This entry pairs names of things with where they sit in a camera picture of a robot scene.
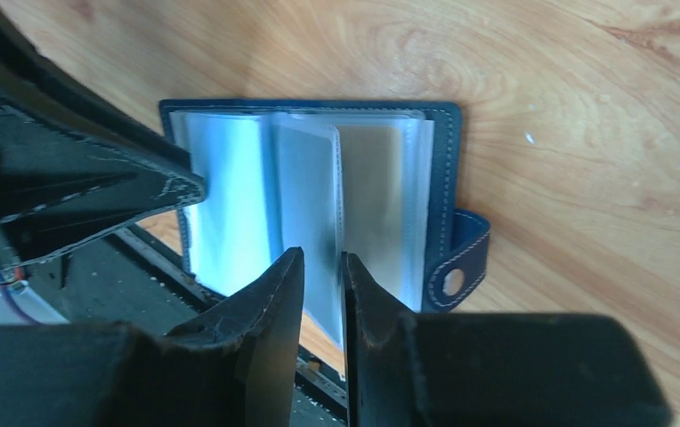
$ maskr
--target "wood grain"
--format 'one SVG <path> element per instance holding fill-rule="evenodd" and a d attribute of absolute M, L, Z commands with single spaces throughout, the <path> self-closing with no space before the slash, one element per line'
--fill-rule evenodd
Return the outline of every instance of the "wood grain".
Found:
<path fill-rule="evenodd" d="M 457 202 L 492 221 L 459 310 L 594 311 L 679 413 L 680 0 L 0 0 L 144 124 L 171 97 L 455 100 Z M 174 217 L 142 224 L 179 250 Z M 310 322 L 304 345 L 343 368 Z"/>

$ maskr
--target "wire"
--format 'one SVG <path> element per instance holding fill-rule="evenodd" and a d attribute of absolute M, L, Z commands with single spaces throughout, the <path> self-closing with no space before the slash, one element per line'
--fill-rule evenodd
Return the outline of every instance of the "wire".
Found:
<path fill-rule="evenodd" d="M 16 267 L 15 268 L 15 280 L 12 282 L 4 282 L 4 276 L 2 272 L 0 271 L 0 295 L 2 295 L 2 299 L 4 300 L 4 303 L 7 304 L 7 307 L 15 313 L 18 318 L 23 320 L 29 325 L 42 325 L 41 322 L 38 320 L 32 318 L 29 316 L 29 314 L 18 305 L 18 303 L 15 302 L 15 299 L 12 298 L 12 291 L 10 287 L 12 285 L 18 284 L 21 281 L 25 279 L 25 274 L 23 273 L 23 269 L 21 267 Z"/>

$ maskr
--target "blue leather cover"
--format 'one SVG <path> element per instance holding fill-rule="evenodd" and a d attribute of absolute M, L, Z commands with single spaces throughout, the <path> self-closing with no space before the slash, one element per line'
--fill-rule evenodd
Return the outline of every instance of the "blue leather cover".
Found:
<path fill-rule="evenodd" d="M 455 208 L 458 155 L 463 118 L 460 107 L 443 101 L 306 101 L 306 100 L 164 100 L 159 112 L 165 136 L 173 139 L 170 113 L 185 110 L 233 109 L 271 111 L 283 109 L 327 110 L 417 110 L 434 121 L 434 148 L 425 249 L 423 312 L 449 311 L 463 301 L 484 279 L 487 267 L 490 223 L 477 215 Z M 188 226 L 178 214 L 187 263 Z M 454 295 L 443 292 L 445 277 L 454 269 L 465 273 L 465 283 Z"/>

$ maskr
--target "card holder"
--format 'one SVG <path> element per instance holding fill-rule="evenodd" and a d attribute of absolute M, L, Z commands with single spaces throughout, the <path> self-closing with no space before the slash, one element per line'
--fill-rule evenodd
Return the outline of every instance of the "card holder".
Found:
<path fill-rule="evenodd" d="M 233 294 L 301 246 L 304 307 L 339 345 L 343 251 L 412 310 L 451 310 L 482 281 L 490 225 L 454 207 L 456 104 L 169 100 L 160 112 L 206 182 L 206 201 L 178 215 L 204 286 Z"/>

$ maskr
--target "open card holder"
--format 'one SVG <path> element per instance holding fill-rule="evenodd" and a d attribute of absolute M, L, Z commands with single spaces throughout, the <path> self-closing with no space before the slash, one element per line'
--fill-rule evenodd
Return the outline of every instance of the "open card holder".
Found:
<path fill-rule="evenodd" d="M 166 100 L 159 109 L 167 138 L 206 182 L 206 200 L 178 213 L 184 265 L 202 285 L 229 296 L 300 246 L 304 309 L 342 345 L 342 252 L 415 311 L 451 310 L 484 278 L 490 224 L 455 208 L 456 104 Z"/>

